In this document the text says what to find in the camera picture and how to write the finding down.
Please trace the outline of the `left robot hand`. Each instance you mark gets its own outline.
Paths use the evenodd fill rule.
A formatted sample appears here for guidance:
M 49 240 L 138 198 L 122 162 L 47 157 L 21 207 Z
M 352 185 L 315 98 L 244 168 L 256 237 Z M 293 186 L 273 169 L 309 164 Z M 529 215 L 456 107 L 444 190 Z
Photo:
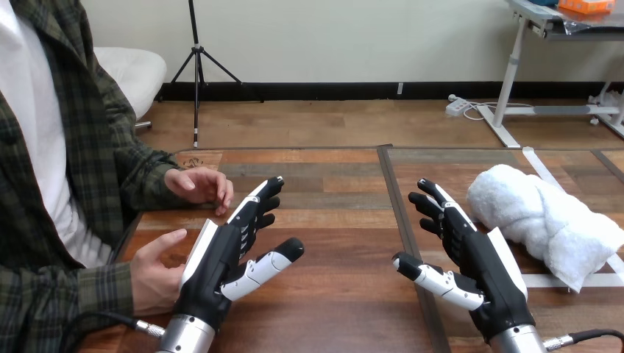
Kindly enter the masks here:
M 289 238 L 253 260 L 241 259 L 255 244 L 259 230 L 272 225 L 279 207 L 281 176 L 264 180 L 236 207 L 228 220 L 207 220 L 194 244 L 180 283 L 175 316 L 207 324 L 215 332 L 230 306 L 277 276 L 305 252 L 302 241 Z

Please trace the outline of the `person's hand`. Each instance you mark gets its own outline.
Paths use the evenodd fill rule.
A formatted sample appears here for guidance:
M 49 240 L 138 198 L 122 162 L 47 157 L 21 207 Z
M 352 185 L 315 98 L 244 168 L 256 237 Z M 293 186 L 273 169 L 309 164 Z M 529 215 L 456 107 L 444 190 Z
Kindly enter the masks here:
M 130 261 L 133 315 L 158 315 L 173 308 L 179 298 L 185 266 L 167 268 L 160 257 L 186 235 L 185 229 L 177 229 L 161 235 L 135 253 Z
M 217 215 L 230 209 L 234 197 L 233 183 L 223 173 L 206 167 L 170 169 L 164 182 L 170 191 L 192 204 L 217 203 Z

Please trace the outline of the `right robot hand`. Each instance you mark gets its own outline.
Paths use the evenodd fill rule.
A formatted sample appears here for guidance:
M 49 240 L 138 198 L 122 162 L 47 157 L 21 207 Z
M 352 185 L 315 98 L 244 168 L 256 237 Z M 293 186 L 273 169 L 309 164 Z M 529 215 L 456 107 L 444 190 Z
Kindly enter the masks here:
M 392 257 L 396 271 L 429 292 L 469 311 L 486 343 L 497 335 L 533 326 L 528 294 L 518 268 L 503 258 L 511 254 L 502 237 L 477 228 L 442 187 L 421 178 L 408 200 L 423 214 L 419 224 L 436 235 L 458 271 L 444 271 L 406 252 Z

